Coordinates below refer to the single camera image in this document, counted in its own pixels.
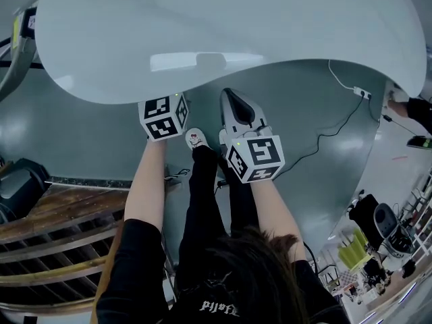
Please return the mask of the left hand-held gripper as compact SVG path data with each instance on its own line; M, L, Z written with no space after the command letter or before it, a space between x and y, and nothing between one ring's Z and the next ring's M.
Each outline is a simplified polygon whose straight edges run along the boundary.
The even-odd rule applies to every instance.
M139 119L153 141L180 136L186 129L189 109L184 93L138 103Z

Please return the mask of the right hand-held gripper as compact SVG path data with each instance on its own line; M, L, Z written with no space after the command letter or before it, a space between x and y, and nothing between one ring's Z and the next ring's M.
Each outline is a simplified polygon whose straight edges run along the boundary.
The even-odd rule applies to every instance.
M225 160L243 183L272 180L284 166L284 153L278 135L265 126L261 107L249 96L232 88L224 88L220 96L223 125L229 131L237 127L261 127L239 137L228 136L226 130L219 133L219 141L226 146Z

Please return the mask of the white curved desk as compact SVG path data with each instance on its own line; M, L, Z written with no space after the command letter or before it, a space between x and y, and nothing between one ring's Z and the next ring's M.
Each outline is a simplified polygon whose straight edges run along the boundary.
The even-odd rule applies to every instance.
M366 66L412 97L427 71L411 0L39 0L35 37L58 86L107 105L302 59Z

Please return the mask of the person's left forearm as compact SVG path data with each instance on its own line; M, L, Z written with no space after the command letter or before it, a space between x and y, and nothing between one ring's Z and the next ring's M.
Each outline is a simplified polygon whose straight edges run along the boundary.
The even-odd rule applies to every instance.
M165 206L165 154L167 141L148 140L132 181L124 219L137 219L163 227Z

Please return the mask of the person's right forearm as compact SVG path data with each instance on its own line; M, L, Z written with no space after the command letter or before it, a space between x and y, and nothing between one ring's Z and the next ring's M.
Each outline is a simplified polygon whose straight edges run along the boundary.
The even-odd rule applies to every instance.
M298 225L272 180L253 182L252 194L260 230L271 238L291 235L296 242L288 250L291 261L306 260L304 242Z

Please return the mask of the person's white shoe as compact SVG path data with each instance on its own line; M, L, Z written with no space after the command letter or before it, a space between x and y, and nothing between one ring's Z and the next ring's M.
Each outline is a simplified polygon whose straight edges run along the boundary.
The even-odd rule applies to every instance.
M185 133L185 140L186 140L186 144L188 145L191 151L201 146L205 146L208 149L211 149L211 147L207 142L207 138L204 132L199 128L190 128Z

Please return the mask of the person's black trousers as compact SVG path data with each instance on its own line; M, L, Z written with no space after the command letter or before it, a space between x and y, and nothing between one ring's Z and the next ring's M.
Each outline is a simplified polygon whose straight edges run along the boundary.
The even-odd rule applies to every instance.
M189 179L190 205L180 252L207 247L213 240L226 235L214 195L217 168L221 166L229 186L231 233L245 227L258 227L257 208L249 184L243 184L227 161L207 146L192 151L194 165Z

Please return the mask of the wooden bench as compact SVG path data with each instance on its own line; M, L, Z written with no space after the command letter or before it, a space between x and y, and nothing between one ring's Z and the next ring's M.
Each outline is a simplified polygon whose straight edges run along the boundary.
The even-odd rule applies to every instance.
M52 179L26 217L0 225L0 313L91 311L130 186Z

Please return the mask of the dark padded seat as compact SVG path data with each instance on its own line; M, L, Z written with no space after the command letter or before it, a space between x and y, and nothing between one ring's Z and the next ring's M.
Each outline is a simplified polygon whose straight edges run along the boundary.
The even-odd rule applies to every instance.
M26 217L49 187L46 169L19 159L0 175L0 225Z

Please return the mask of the grey chair with black legs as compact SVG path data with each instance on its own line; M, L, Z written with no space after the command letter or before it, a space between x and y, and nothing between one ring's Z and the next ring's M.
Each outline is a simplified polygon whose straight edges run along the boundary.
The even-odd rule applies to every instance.
M37 56L35 24L38 0L14 14L11 36L0 41L0 68L6 68L0 79L0 102L22 83L30 68L41 68Z

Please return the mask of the person's black shirt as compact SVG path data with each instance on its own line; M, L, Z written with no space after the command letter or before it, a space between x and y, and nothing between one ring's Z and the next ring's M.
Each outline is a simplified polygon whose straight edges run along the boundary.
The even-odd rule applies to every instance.
M168 306L161 233L129 219L97 302L99 324L350 324L309 263L289 262L293 242L254 229L212 240L179 264L178 300Z

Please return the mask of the lime green ribbed object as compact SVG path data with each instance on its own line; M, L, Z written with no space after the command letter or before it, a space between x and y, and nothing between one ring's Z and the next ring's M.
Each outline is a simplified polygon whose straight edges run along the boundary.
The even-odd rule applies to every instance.
M354 230L354 235L348 243L342 242L338 247L338 257L350 272L357 271L371 259L371 255L366 251L368 240L359 230Z

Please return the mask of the black grey office chair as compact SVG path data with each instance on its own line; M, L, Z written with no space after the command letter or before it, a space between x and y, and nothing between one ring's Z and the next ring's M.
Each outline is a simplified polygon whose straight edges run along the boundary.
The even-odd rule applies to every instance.
M385 251L402 259L414 253L414 243L408 230L400 223L392 208L385 203L376 206L373 214L375 227L383 238L381 246Z

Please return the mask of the white storage shelf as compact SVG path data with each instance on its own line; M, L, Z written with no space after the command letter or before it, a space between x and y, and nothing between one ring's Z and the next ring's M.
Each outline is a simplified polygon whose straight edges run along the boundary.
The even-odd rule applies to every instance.
M432 170L418 181L407 201L408 232L414 244L413 256L432 254Z

